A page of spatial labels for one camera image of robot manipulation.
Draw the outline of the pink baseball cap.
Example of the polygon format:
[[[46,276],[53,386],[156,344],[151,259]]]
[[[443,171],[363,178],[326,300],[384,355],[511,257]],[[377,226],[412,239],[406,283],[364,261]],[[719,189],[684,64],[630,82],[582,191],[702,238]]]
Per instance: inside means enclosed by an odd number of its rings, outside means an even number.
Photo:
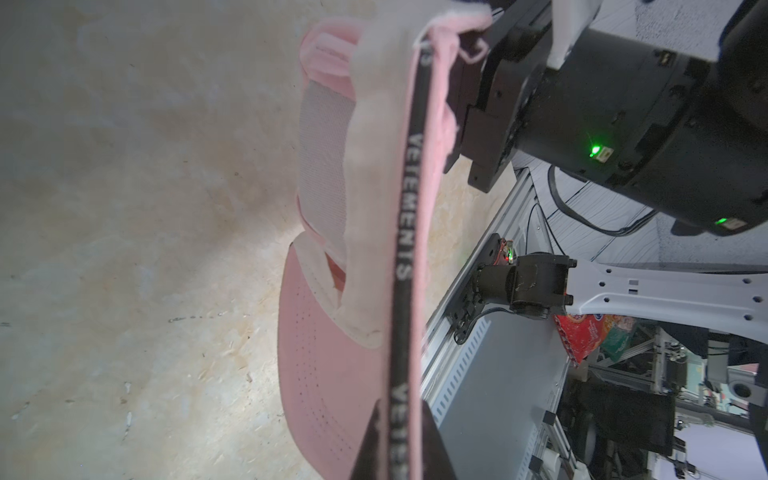
[[[350,479],[380,400],[377,479],[422,479],[421,356],[428,236],[458,131],[448,102],[484,2],[396,1],[304,36],[296,203],[302,232],[279,299],[278,376],[290,434],[326,479]]]

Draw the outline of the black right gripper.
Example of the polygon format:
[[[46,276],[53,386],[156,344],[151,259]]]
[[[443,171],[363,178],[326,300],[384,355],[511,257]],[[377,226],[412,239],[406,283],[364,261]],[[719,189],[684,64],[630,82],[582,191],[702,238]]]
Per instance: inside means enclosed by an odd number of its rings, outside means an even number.
[[[767,219],[767,5],[744,1],[710,62],[595,31],[596,1],[496,1],[461,43],[448,102],[468,181],[524,152],[674,219],[730,236]]]

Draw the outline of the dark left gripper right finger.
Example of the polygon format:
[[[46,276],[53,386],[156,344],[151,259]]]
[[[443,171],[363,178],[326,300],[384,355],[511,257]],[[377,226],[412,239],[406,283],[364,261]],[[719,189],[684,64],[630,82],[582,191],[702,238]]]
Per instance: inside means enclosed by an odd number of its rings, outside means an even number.
[[[448,452],[426,400],[421,401],[423,480],[456,480]]]

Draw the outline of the aluminium front rail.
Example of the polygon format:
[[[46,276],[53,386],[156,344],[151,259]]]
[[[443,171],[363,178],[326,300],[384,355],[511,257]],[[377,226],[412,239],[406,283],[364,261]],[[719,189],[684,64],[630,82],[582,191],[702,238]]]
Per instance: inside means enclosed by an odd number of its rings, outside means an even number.
[[[437,425],[448,415],[490,328],[490,315],[484,307],[462,306],[461,290],[474,270],[492,263],[501,243],[516,253],[523,250],[526,212],[537,203],[528,168],[503,174],[501,188],[492,191],[488,200],[472,196],[463,236],[454,243],[462,261],[451,264],[454,280],[447,282],[447,270],[441,266],[432,272],[432,279],[446,290],[440,301],[428,299],[434,310],[423,342],[421,395]]]

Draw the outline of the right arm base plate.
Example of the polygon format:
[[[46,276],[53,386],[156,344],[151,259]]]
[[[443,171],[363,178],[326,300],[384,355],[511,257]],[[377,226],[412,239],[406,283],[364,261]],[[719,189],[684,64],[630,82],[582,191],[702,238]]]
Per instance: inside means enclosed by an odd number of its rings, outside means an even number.
[[[444,310],[450,323],[449,333],[457,345],[463,345],[469,339],[488,303],[478,286],[480,272],[490,266],[507,266],[513,257],[512,245],[498,233],[492,233],[469,263],[468,273],[461,277]]]

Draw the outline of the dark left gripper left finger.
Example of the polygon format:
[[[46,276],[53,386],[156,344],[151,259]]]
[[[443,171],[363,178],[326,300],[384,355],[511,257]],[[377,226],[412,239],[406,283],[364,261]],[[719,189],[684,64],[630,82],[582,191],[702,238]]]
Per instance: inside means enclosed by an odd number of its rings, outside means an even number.
[[[381,439],[380,400],[374,404],[362,443],[354,462],[350,480],[376,480],[379,475],[379,444]]]

